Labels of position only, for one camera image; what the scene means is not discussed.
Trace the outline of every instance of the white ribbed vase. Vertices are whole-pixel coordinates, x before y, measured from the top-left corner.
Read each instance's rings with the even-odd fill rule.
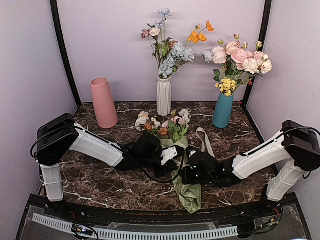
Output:
[[[158,77],[156,86],[156,111],[160,116],[171,113],[171,76],[167,79]]]

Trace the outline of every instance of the lavender wall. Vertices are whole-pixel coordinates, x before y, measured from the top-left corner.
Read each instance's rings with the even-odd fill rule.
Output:
[[[40,126],[76,104],[61,60],[50,1],[0,5],[0,239],[15,239],[40,187],[29,151]]]
[[[172,100],[216,101],[219,90],[213,82],[213,63],[201,59],[203,50],[216,47],[222,37],[234,33],[253,47],[258,39],[264,0],[59,0],[60,16],[83,102],[91,102],[90,81],[107,77],[115,101],[155,101],[157,64],[142,29],[161,19],[157,10],[170,8],[167,36],[186,38],[197,24],[210,20],[214,32],[205,32],[207,42],[194,46],[196,62],[172,77]],[[242,99],[245,88],[235,94]]]
[[[285,120],[320,130],[319,11],[317,0],[273,1],[264,49],[273,70],[255,83],[248,104],[265,139]],[[317,170],[293,189],[313,239],[320,239],[319,182]]]

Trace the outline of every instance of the teal vase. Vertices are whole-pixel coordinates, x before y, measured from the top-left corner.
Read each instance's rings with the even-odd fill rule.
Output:
[[[212,123],[219,129],[224,129],[229,125],[234,95],[226,96],[220,93],[213,113]]]

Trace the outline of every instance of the pink peony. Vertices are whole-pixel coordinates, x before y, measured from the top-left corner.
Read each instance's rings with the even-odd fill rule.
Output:
[[[227,55],[231,55],[234,53],[234,51],[236,51],[238,49],[238,43],[236,43],[235,41],[229,42],[227,44],[227,46],[225,47],[225,53]]]
[[[246,50],[237,48],[234,53],[231,54],[231,58],[233,61],[235,61],[237,64],[243,64],[245,60],[247,60],[248,53]]]
[[[258,64],[261,66],[264,61],[262,61],[262,57],[265,55],[263,51],[255,51],[253,54],[253,58],[257,60]]]

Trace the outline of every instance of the brown marble surface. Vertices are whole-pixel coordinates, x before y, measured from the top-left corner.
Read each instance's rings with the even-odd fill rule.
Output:
[[[259,145],[258,138],[238,103],[233,104],[230,124],[226,129],[212,125],[215,102],[173,102],[172,109],[191,111],[189,145],[201,147],[195,130],[202,127],[211,141],[216,158],[223,162]],[[136,141],[134,123],[141,111],[156,115],[155,102],[116,103],[119,122],[112,129],[98,126],[92,103],[83,104],[75,120],[89,131],[116,143]],[[149,180],[141,170],[119,171],[103,162],[69,151],[61,160],[63,191],[68,202],[88,206],[125,210],[183,210],[172,183],[160,184]],[[202,208],[239,205],[258,201],[263,187],[274,176],[271,167],[265,168],[243,182],[228,188],[202,187]]]

